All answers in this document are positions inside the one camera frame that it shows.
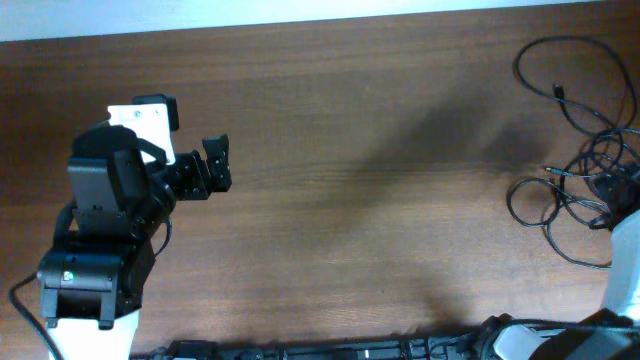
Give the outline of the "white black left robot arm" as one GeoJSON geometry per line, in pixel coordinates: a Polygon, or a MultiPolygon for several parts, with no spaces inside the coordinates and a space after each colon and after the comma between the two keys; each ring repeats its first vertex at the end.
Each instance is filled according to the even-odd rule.
{"type": "Polygon", "coordinates": [[[36,277],[54,359],[126,359],[143,288],[159,254],[152,238],[179,201],[206,200],[232,185],[227,135],[170,163],[124,126],[76,138],[68,163],[73,198],[60,212],[36,277]]]}

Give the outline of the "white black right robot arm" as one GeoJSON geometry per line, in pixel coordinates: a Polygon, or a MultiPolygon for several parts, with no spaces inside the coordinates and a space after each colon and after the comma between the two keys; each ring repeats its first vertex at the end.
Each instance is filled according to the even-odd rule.
{"type": "Polygon", "coordinates": [[[608,272],[607,285],[598,311],[579,322],[543,319],[509,319],[492,329],[481,342],[481,359],[637,359],[639,357],[639,165],[627,163],[620,173],[584,174],[595,200],[576,198],[564,191],[564,183],[553,186],[554,209],[536,225],[549,245],[568,262],[587,266],[567,257],[552,240],[551,224],[560,210],[572,205],[598,214],[588,223],[592,229],[607,229],[612,260],[600,265],[608,272]]]}

